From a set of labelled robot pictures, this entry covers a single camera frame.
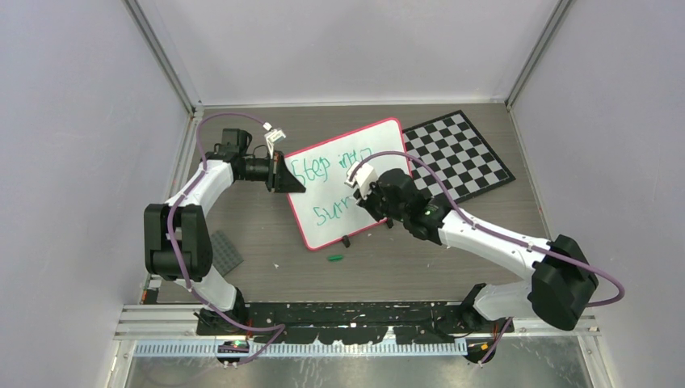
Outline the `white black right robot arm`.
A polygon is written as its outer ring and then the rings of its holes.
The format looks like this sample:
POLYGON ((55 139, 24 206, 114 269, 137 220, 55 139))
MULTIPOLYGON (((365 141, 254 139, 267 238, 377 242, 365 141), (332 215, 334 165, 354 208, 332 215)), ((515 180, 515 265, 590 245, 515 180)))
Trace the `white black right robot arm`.
POLYGON ((599 285, 594 273, 559 258, 588 263, 574 239, 563 234, 552 241, 532 238, 457 212, 444 194, 422 194, 398 168, 377 175, 366 164, 349 173, 346 184, 374 220, 398 221, 417 239, 471 252, 519 277, 506 285, 473 286, 461 310, 470 331, 483 331, 500 318, 529 316, 571 331, 599 285))

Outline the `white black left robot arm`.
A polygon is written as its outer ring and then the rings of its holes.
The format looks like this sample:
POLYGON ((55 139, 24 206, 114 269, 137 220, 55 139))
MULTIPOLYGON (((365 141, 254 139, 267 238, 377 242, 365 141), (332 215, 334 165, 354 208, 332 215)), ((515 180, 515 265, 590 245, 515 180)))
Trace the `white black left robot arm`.
POLYGON ((249 153, 252 135, 224 129, 221 142, 200 153, 195 174, 178 193, 144 211, 145 267, 185 287, 203 304, 226 333, 241 333, 248 322, 240 290, 228 283, 213 264, 206 216, 219 196, 237 181, 261 182, 269 192, 303 193, 304 184, 286 167, 275 143, 285 138, 281 129, 264 135, 267 154, 249 153))

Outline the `black and white chessboard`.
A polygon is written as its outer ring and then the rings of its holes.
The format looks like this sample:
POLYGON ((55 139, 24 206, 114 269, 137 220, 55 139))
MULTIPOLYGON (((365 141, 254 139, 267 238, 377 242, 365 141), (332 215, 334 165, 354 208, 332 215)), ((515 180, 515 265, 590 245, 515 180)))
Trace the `black and white chessboard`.
POLYGON ((462 112, 451 112, 402 130, 406 151, 434 172, 411 161, 416 187, 438 196, 444 186, 456 202, 480 196, 515 181, 510 169, 462 112))

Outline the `pink-framed whiteboard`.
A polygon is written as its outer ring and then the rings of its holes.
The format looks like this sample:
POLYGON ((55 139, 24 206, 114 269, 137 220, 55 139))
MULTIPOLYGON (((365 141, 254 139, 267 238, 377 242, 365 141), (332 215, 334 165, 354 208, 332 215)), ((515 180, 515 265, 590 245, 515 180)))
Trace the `pink-framed whiteboard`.
POLYGON ((322 141, 285 157, 288 170, 305 186, 288 195, 296 224, 311 251, 380 223, 355 203, 345 184, 356 162, 384 151, 406 152, 401 123, 388 118, 322 141))

